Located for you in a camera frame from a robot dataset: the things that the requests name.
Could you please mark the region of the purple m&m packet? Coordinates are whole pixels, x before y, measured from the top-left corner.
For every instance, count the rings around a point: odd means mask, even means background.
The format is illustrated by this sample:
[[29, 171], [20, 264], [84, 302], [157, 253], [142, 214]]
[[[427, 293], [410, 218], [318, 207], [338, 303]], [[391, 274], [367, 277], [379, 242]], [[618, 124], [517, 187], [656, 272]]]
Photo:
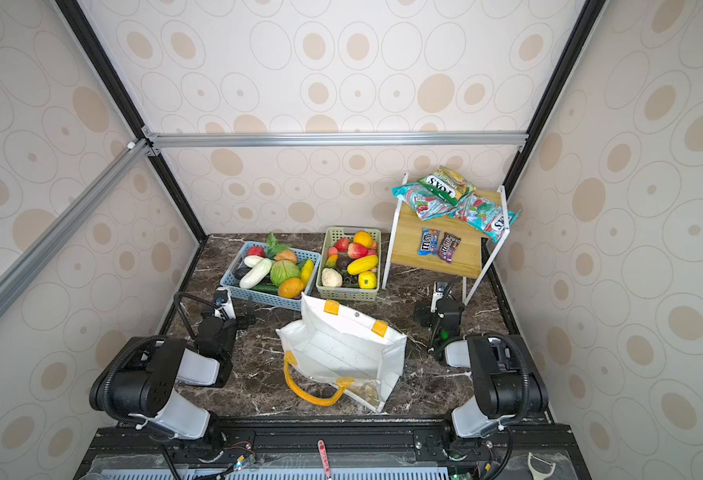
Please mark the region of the purple m&m packet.
[[461, 238], [457, 237], [457, 235], [445, 232], [445, 234], [443, 234], [443, 240], [441, 240], [441, 244], [439, 244], [439, 248], [437, 248], [437, 257], [447, 264], [452, 264], [453, 256], [455, 256], [455, 252], [460, 245]]

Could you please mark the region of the white grocery bag yellow handles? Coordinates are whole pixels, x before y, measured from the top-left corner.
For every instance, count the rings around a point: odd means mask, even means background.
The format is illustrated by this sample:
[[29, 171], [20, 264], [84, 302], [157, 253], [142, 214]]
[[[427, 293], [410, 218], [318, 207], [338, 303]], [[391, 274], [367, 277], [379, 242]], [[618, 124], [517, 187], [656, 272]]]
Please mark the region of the white grocery bag yellow handles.
[[[336, 300], [306, 294], [301, 314], [301, 319], [277, 331], [287, 386], [317, 406], [333, 406], [347, 395], [381, 413], [403, 375], [407, 335]], [[294, 371], [336, 392], [328, 398], [313, 396], [293, 380]]]

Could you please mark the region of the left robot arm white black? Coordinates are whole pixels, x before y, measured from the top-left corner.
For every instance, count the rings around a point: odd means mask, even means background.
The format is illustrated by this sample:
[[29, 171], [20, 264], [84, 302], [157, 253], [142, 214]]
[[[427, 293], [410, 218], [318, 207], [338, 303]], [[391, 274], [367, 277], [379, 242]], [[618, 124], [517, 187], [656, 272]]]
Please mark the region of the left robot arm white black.
[[207, 306], [197, 329], [181, 315], [191, 340], [163, 335], [133, 337], [94, 381], [91, 408], [141, 429], [148, 426], [172, 439], [211, 438], [215, 416], [181, 396], [176, 384], [220, 388], [232, 370], [238, 318], [230, 290], [220, 287], [211, 301], [187, 292], [174, 295]]

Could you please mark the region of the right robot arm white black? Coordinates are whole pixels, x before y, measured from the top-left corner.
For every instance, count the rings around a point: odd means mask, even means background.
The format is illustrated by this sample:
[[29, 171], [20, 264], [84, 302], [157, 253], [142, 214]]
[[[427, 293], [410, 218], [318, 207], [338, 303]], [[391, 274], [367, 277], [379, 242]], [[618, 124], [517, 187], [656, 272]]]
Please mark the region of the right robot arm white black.
[[519, 335], [461, 334], [463, 302], [453, 296], [455, 280], [435, 282], [421, 325], [431, 332], [429, 355], [469, 372], [473, 396], [455, 408], [451, 432], [459, 438], [485, 438], [521, 423], [549, 407], [549, 392]]

